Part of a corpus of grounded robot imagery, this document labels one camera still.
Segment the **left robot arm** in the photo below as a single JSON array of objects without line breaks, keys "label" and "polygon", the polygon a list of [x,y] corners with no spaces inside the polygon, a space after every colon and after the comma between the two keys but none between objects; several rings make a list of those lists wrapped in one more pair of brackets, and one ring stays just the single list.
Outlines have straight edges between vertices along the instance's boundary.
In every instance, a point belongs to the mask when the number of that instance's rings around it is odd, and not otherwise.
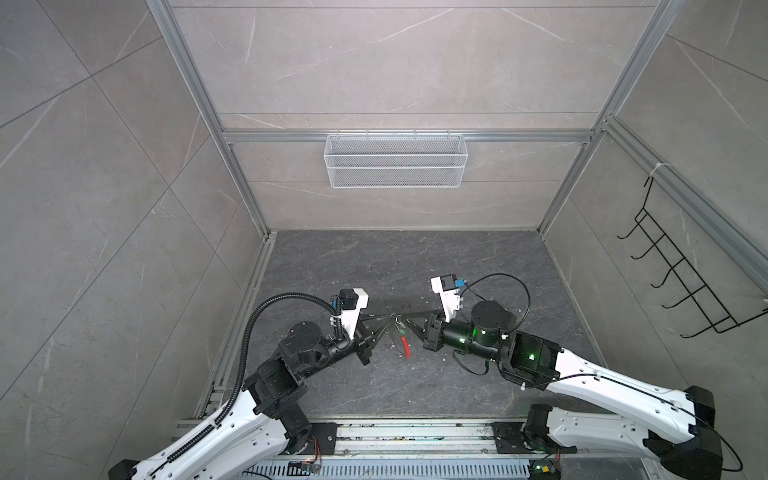
[{"label": "left robot arm", "polygon": [[370,361],[372,350],[394,319],[379,319],[370,330],[359,323],[351,337],[324,335],[314,322],[295,324],[226,405],[155,455],[125,459],[110,479],[229,479],[260,460],[296,453],[309,440],[312,425],[298,405],[306,379],[356,355]]}]

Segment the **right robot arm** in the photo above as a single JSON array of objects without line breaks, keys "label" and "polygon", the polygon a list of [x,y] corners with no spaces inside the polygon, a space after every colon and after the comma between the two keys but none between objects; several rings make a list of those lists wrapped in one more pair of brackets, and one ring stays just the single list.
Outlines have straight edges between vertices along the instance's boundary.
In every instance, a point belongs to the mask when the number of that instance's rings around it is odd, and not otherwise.
[{"label": "right robot arm", "polygon": [[516,331],[516,317],[496,301],[476,304],[467,320],[441,311],[402,322],[427,350],[450,347],[495,366],[522,389],[566,395],[602,408],[583,413],[548,404],[531,406],[517,438],[545,454],[607,450],[656,460],[683,479],[718,479],[722,440],[714,429],[712,393],[698,386],[667,389],[592,363],[559,344]]}]

